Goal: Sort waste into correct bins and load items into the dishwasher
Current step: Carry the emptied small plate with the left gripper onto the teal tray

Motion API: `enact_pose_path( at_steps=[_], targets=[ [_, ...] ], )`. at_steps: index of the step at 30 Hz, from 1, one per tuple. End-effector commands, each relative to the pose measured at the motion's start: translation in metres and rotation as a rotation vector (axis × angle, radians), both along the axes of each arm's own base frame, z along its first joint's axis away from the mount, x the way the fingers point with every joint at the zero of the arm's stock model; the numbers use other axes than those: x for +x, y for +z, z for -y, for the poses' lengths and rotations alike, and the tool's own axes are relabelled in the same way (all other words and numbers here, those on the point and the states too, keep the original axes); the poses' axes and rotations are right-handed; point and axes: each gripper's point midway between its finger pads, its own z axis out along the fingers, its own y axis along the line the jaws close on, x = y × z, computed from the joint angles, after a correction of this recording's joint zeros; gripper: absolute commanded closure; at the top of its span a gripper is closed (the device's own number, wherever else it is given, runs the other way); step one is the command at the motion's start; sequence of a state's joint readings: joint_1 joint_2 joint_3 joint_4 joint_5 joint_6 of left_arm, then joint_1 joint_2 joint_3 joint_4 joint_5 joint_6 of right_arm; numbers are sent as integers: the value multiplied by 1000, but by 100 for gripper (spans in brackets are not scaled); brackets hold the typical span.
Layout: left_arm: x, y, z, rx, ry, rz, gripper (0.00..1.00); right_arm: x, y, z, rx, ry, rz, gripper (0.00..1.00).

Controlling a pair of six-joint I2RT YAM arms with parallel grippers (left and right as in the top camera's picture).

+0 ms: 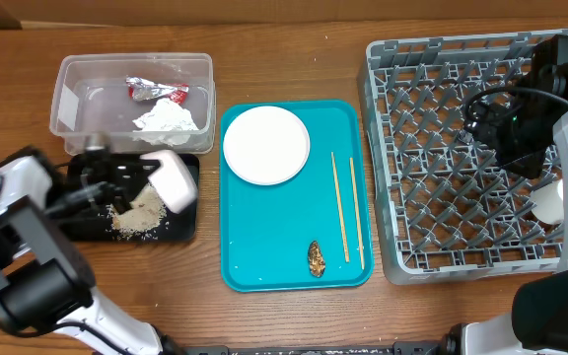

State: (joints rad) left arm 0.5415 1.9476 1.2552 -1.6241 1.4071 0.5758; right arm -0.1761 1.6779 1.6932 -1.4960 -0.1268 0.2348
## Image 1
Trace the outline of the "pink bowl with rice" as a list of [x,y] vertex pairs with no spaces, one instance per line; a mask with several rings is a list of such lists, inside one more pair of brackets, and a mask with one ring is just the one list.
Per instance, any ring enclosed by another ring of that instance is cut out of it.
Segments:
[[171,212],[179,214],[197,199],[197,185],[177,153],[160,150],[141,155],[140,160],[160,164],[148,181]]

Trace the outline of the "white paper napkin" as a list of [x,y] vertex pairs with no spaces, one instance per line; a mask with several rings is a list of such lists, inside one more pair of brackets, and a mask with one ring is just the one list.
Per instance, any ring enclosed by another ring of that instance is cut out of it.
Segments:
[[159,99],[153,108],[133,120],[134,141],[151,145],[179,146],[199,130],[191,112],[171,99]]

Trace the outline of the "white plastic cup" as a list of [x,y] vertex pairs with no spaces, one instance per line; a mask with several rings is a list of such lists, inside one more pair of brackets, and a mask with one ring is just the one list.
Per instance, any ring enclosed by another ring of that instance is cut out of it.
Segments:
[[534,204],[532,213],[538,221],[555,225],[564,220],[564,185],[561,179],[533,191],[530,201]]

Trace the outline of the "brown food scrap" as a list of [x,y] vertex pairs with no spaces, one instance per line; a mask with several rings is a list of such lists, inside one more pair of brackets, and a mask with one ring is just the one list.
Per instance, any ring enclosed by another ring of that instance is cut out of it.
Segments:
[[325,261],[317,241],[312,241],[309,246],[308,263],[311,274],[316,278],[321,278],[325,272]]

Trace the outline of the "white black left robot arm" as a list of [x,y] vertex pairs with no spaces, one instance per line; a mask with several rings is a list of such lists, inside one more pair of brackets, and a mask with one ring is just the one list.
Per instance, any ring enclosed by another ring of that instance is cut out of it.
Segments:
[[132,184],[169,172],[158,158],[121,159],[93,145],[62,174],[28,146],[0,162],[0,330],[32,338],[58,333],[97,354],[179,354],[155,326],[131,317],[98,288],[62,224],[85,211],[131,208]]

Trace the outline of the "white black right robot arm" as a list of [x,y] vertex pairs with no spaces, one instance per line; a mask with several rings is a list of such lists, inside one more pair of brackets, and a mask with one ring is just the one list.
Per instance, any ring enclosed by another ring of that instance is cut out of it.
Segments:
[[563,180],[564,245],[554,274],[519,288],[512,310],[453,327],[446,354],[568,354],[568,35],[532,50],[530,72],[513,86],[484,90],[463,108],[466,136],[495,153],[499,167],[537,178],[555,146]]

